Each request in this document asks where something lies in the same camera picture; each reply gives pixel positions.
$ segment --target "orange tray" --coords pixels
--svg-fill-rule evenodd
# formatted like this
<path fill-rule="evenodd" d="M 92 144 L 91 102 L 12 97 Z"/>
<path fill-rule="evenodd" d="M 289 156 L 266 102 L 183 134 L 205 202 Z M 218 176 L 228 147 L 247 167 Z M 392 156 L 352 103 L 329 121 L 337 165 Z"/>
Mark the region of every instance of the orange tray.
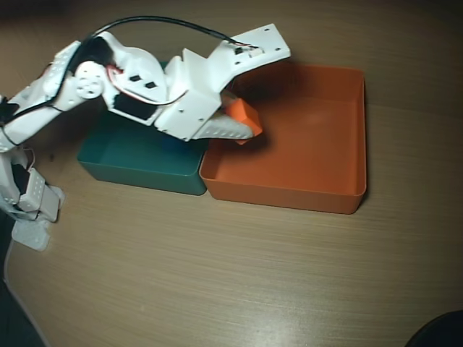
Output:
<path fill-rule="evenodd" d="M 220 200 L 353 213 L 366 190 L 363 73 L 280 62 L 233 87 L 260 116 L 244 145 L 209 144 L 200 175 Z"/>

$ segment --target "red wire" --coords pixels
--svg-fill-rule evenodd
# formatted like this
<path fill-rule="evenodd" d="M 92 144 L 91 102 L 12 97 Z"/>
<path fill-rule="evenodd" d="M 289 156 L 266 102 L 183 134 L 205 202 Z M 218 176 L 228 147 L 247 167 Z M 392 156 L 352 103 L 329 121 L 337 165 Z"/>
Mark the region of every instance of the red wire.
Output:
<path fill-rule="evenodd" d="M 121 93 L 131 97 L 131 98 L 134 98 L 135 100 L 138 100 L 138 101 L 141 101 L 142 103 L 147 103 L 146 101 L 144 101 L 142 98 L 140 98 L 139 96 L 136 96 L 134 93 L 128 93 L 126 90 L 123 90 L 121 89 L 119 86 L 115 85 L 114 84 L 114 81 L 112 79 L 112 76 L 111 76 L 111 73 L 109 72 L 109 70 L 114 70 L 114 71 L 118 71 L 118 73 L 122 73 L 122 70 L 112 66 L 112 65 L 108 65 L 106 67 L 106 74 L 108 75 L 108 78 L 109 78 L 109 82 L 111 82 L 111 84 Z M 148 104 L 151 104 L 151 105 L 156 105 L 156 106 L 167 106 L 167 105 L 171 105 L 172 103 L 176 103 L 180 98 L 183 98 L 184 95 L 187 94 L 187 90 L 185 90 L 184 93 L 182 93 L 178 98 L 176 98 L 175 100 L 171 101 L 171 102 L 168 102 L 168 103 L 148 103 Z"/>

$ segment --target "black object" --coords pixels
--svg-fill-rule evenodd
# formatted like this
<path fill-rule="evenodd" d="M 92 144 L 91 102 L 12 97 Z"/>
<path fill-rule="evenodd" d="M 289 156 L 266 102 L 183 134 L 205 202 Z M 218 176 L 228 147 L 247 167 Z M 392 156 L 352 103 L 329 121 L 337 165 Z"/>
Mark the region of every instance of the black object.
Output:
<path fill-rule="evenodd" d="M 141 79 L 142 79 L 142 77 L 138 76 L 137 74 L 135 76 L 129 77 L 129 80 L 131 80 L 132 82 L 138 82 Z"/>
<path fill-rule="evenodd" d="M 107 31 L 112 27 L 117 25 L 125 24 L 128 22 L 163 22 L 163 23 L 170 23 L 175 25 L 181 25 L 182 27 L 188 27 L 189 29 L 197 30 L 207 35 L 213 36 L 214 38 L 218 38 L 220 40 L 225 40 L 230 43 L 241 43 L 239 41 L 230 38 L 229 36 L 220 33 L 219 31 L 208 29 L 201 25 L 197 25 L 195 23 L 187 22 L 186 20 L 178 20 L 176 18 L 170 17 L 162 17 L 162 16 L 134 16 L 134 17 L 125 17 L 113 22 L 110 22 L 103 27 L 99 28 L 97 31 L 93 33 L 93 37 L 100 35 L 103 31 Z"/>
<path fill-rule="evenodd" d="M 422 327 L 405 347 L 462 347 L 463 311 L 443 314 Z"/>
<path fill-rule="evenodd" d="M 72 64 L 68 66 L 67 71 L 75 73 L 75 70 L 84 61 L 94 61 L 97 64 L 107 67 L 114 63 L 113 55 L 113 50 L 104 39 L 94 38 L 85 42 L 85 46 L 82 49 L 78 49 L 78 54 L 75 56 L 75 59 L 72 60 Z"/>
<path fill-rule="evenodd" d="M 156 87 L 156 83 L 148 82 L 147 84 L 145 84 L 145 87 L 147 87 L 148 89 L 153 89 L 154 87 Z"/>
<path fill-rule="evenodd" d="M 17 103 L 8 103 L 7 98 L 2 98 L 0 101 L 0 125 L 8 123 L 19 107 Z"/>
<path fill-rule="evenodd" d="M 20 164 L 12 165 L 14 184 L 20 190 L 21 195 L 26 193 L 27 183 L 29 183 L 30 173 Z"/>
<path fill-rule="evenodd" d="M 153 115 L 158 106 L 144 103 L 121 93 L 114 98 L 114 108 L 145 121 Z"/>

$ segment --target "plastic container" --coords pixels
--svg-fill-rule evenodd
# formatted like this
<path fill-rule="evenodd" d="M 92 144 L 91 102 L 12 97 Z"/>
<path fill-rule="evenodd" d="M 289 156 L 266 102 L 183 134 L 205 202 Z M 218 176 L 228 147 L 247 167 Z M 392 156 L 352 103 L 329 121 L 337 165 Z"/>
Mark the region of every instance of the plastic container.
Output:
<path fill-rule="evenodd" d="M 183 142 L 106 112 L 77 159 L 100 181 L 201 195 L 206 188 L 198 171 L 207 144 Z"/>
<path fill-rule="evenodd" d="M 363 73 L 281 62 L 251 71 L 234 92 L 263 134 L 214 140 L 200 175 L 216 199 L 353 213 L 366 190 Z"/>

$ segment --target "black cable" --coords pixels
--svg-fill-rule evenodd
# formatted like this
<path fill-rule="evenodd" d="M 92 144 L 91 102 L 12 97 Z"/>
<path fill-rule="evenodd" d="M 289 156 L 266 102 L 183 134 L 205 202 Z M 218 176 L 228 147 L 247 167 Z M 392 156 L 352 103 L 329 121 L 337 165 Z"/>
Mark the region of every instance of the black cable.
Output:
<path fill-rule="evenodd" d="M 187 22 L 185 20 L 177 20 L 175 18 L 170 18 L 170 17 L 161 17 L 161 16 L 135 16 L 135 17 L 126 17 L 126 18 L 121 18 L 119 20 L 115 20 L 113 22 L 110 22 L 97 31 L 93 33 L 93 37 L 100 35 L 103 31 L 107 31 L 111 29 L 112 27 L 115 27 L 120 24 L 128 23 L 128 22 L 164 22 L 164 23 L 171 23 L 175 25 L 181 25 L 183 27 L 188 27 L 193 30 L 200 31 L 202 33 L 205 33 L 207 35 L 211 35 L 214 38 L 218 38 L 220 40 L 225 40 L 230 43 L 238 43 L 242 44 L 239 41 L 234 40 L 233 38 L 230 38 L 229 36 L 220 33 L 219 31 L 208 29 L 206 27 L 203 27 L 201 25 L 197 25 L 195 23 Z"/>
<path fill-rule="evenodd" d="M 78 62 L 78 59 L 79 59 L 80 55 L 85 50 L 85 48 L 88 46 L 88 44 L 96 36 L 100 35 L 102 32 L 107 31 L 108 29 L 110 29 L 112 27 L 115 27 L 117 25 L 121 25 L 121 24 L 128 23 L 128 22 L 164 22 L 164 23 L 171 23 L 171 24 L 181 25 L 183 27 L 188 27 L 190 29 L 200 31 L 200 32 L 205 33 L 207 35 L 211 35 L 214 38 L 218 38 L 220 40 L 225 40 L 225 41 L 230 42 L 231 44 L 234 44 L 234 45 L 249 46 L 251 48 L 255 48 L 254 46 L 251 46 L 249 44 L 236 41 L 233 38 L 230 38 L 229 36 L 227 36 L 227 35 L 225 35 L 223 33 L 220 33 L 219 31 L 208 29 L 208 28 L 203 27 L 201 25 L 197 25 L 197 24 L 194 24 L 194 23 L 191 23 L 191 22 L 187 22 L 185 20 L 177 20 L 175 18 L 160 17 L 160 16 L 135 16 L 135 17 L 121 18 L 119 20 L 115 20 L 113 22 L 110 22 L 110 23 L 104 25 L 103 27 L 100 27 L 95 32 L 89 34 L 87 36 L 87 38 L 80 44 L 80 46 L 77 47 L 74 54 L 72 54 L 72 57 L 69 60 L 69 63 L 66 66 L 66 69 L 64 70 L 63 77 L 61 79 L 61 82 L 59 83 L 59 86 L 58 86 L 58 89 L 56 90 L 55 95 L 53 95 L 50 99 L 48 99 L 48 100 L 46 100 L 46 101 L 44 101 L 42 103 L 39 103 L 37 105 L 28 107 L 28 108 L 16 113 L 12 117 L 11 120 L 17 119 L 17 118 L 19 118 L 21 116 L 24 116 L 25 114 L 36 111 L 36 110 L 38 110 L 40 108 L 51 106 L 53 104 L 53 102 L 58 98 L 59 93 L 61 92 L 61 90 L 63 88 L 64 81 L 66 80 L 67 72 L 71 71 L 73 69 L 73 67 L 75 67 L 76 63 Z"/>

